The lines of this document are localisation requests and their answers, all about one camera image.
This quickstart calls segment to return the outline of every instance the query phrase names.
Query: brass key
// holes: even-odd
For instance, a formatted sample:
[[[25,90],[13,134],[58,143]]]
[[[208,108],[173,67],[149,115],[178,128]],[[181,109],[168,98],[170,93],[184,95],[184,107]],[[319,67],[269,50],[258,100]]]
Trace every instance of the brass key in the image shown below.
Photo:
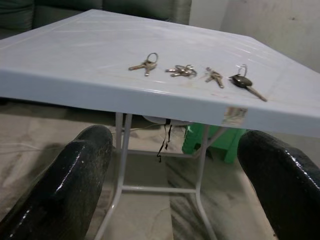
[[[179,77],[179,76],[185,76],[194,78],[197,76],[197,72],[195,71],[195,68],[192,65],[175,65],[173,69],[167,69],[165,70],[166,73],[172,73],[171,77]]]
[[[149,58],[150,58],[151,55],[155,55],[155,57],[156,57],[156,58],[155,58],[155,61],[149,60]],[[145,74],[144,74],[144,76],[148,77],[149,74],[150,74],[150,71],[151,71],[152,69],[155,69],[155,68],[156,68],[158,58],[159,58],[159,56],[158,56],[157,53],[155,53],[155,52],[150,53],[150,54],[148,55],[148,57],[146,58],[146,60],[145,60],[143,63],[141,63],[140,65],[137,65],[137,66],[129,67],[128,70],[129,70],[129,71],[132,71],[132,70],[137,70],[137,69],[145,69]]]
[[[218,72],[216,72],[216,71],[214,71],[214,70],[212,70],[210,67],[207,67],[206,70],[209,72],[210,77],[209,77],[207,80],[205,80],[205,82],[206,82],[206,83],[209,83],[209,82],[211,82],[211,81],[216,81],[217,84],[219,85],[219,87],[220,87],[221,89],[223,89],[225,86],[224,86],[224,84],[222,83],[222,78],[223,78],[223,77],[221,76],[221,74],[218,73]]]

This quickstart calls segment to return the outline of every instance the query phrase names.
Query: floor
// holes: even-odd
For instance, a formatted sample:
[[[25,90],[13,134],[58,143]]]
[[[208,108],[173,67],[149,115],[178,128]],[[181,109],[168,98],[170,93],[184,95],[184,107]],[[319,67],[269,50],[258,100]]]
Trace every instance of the floor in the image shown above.
[[[0,105],[0,219],[15,204],[31,181],[41,173],[81,130],[103,124],[115,132],[115,114],[77,108],[23,102]],[[134,116],[129,148],[157,151],[164,139],[162,126]],[[278,134],[309,156],[319,156],[320,140]],[[184,129],[172,130],[168,151],[181,152]],[[275,240],[239,162],[226,164],[223,152],[213,150],[207,158],[202,200],[218,240]],[[105,184],[115,179],[117,156],[112,159]],[[192,159],[130,155],[126,184],[192,187],[197,161]],[[106,212],[106,191],[93,215],[86,240],[92,240]],[[105,231],[105,240],[206,240],[204,225],[189,194],[125,192]]]

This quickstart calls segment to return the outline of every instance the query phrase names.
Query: sofa cushion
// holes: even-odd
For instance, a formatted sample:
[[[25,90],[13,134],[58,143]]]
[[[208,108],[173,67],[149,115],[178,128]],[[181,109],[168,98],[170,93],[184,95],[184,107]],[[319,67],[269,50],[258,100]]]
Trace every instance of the sofa cushion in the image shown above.
[[[0,0],[0,28],[28,31],[32,27],[33,0]]]
[[[87,11],[102,9],[102,0],[35,0],[35,5]]]
[[[36,6],[34,8],[32,28],[36,29],[80,13],[82,13],[82,11],[63,9],[52,6]]]
[[[103,0],[103,10],[138,17],[168,21],[174,9],[173,0]]]
[[[23,31],[0,28],[0,40],[17,35],[17,34],[21,34],[21,33],[23,33]]]

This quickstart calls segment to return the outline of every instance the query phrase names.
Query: car key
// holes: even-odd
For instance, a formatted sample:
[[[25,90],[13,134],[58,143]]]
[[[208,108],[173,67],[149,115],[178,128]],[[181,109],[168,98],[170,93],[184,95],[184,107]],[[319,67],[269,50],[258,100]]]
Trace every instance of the car key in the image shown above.
[[[231,76],[230,79],[232,80],[232,83],[236,85],[239,88],[247,89],[250,93],[256,95],[258,98],[260,98],[262,101],[267,102],[268,100],[262,96],[260,93],[258,93],[253,87],[252,81],[250,81],[245,76],[241,76],[239,74]]]

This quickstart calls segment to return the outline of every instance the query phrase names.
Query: table top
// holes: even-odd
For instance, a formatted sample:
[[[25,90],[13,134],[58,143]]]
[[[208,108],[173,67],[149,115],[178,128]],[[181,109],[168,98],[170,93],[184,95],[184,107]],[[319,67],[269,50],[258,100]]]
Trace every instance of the table top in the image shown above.
[[[128,71],[153,52],[148,77]],[[165,72],[188,64],[196,77]],[[228,80],[242,64],[268,102]],[[101,10],[0,41],[6,98],[320,137],[319,90],[319,73],[251,37]]]

